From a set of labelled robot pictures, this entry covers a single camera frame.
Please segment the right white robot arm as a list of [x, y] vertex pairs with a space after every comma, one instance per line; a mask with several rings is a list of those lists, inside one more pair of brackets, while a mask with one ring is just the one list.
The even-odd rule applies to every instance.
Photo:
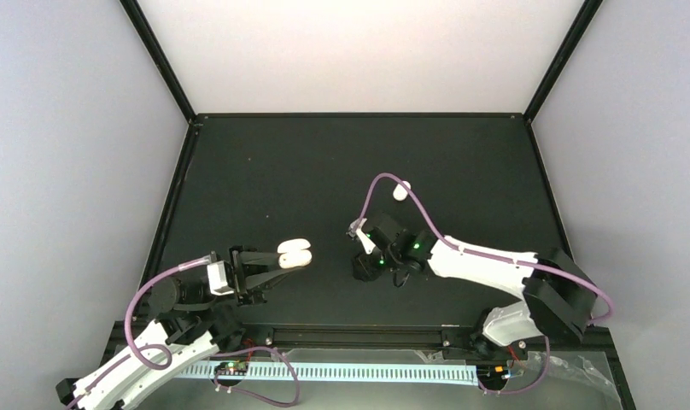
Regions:
[[562, 249], [540, 255], [490, 249], [429, 230], [409, 231], [387, 214], [352, 222], [348, 235], [362, 250], [353, 257], [353, 275], [363, 282], [388, 273], [400, 288], [414, 275], [464, 280], [516, 301], [482, 314], [469, 343], [489, 358], [502, 347], [544, 336], [581, 343], [597, 300], [594, 282]]

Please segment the beige square charging case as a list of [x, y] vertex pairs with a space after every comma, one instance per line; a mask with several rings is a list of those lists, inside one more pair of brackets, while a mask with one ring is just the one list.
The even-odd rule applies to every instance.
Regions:
[[305, 238], [284, 241], [278, 245], [278, 264], [282, 269], [294, 269], [309, 265], [313, 259], [311, 244]]

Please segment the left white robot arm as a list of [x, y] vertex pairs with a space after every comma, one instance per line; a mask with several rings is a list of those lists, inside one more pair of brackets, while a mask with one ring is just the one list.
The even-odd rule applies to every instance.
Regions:
[[82, 378], [65, 378], [56, 392], [67, 409], [135, 409], [169, 380], [202, 360], [223, 359], [213, 375], [243, 375], [253, 353], [279, 357], [270, 337], [257, 344], [234, 312], [261, 304], [264, 289], [308, 266], [311, 244], [282, 242], [273, 253], [234, 247], [224, 260], [211, 253], [146, 282], [126, 308], [125, 347]]

